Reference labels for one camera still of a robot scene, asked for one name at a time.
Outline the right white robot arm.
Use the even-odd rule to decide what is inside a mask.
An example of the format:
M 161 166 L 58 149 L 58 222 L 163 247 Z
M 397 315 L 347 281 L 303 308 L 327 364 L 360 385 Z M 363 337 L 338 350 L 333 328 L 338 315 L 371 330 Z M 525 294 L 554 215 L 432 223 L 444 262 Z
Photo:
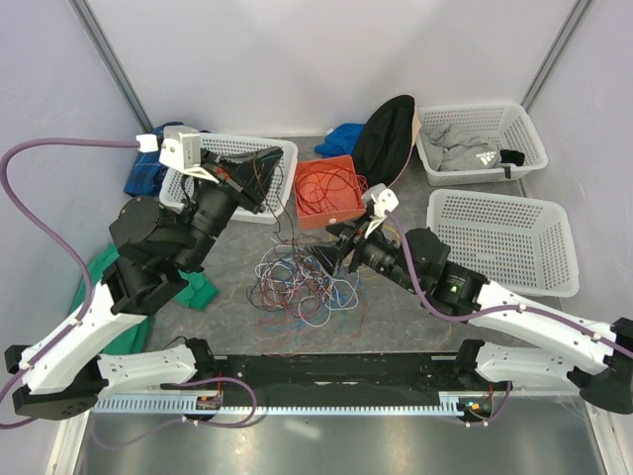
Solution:
M 632 322 L 592 321 L 542 305 L 450 260 L 450 247 L 427 228 L 401 230 L 401 241 L 362 217 L 327 227 L 331 242 L 308 248 L 330 275 L 342 266 L 372 269 L 414 294 L 447 323 L 509 334 L 528 343 L 516 356 L 481 341 L 466 342 L 453 377 L 472 390 L 484 382 L 526 382 L 576 389 L 588 403 L 620 415 L 632 412 Z

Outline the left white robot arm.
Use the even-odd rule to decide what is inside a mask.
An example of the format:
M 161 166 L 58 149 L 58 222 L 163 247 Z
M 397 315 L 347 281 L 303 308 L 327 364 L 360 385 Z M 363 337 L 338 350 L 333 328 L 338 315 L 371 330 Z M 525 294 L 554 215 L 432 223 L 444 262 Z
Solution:
M 206 389 L 217 378 L 207 342 L 189 338 L 163 352 L 112 356 L 106 346 L 144 322 L 185 289 L 199 272 L 237 209 L 260 213 L 283 151 L 269 146 L 225 155 L 197 143 L 163 142 L 162 165 L 190 176 L 195 192 L 174 212 L 151 197 L 131 199 L 110 226 L 117 258 L 82 305 L 45 339 L 12 345 L 6 389 L 19 425 L 63 421 L 110 395 L 146 386 Z

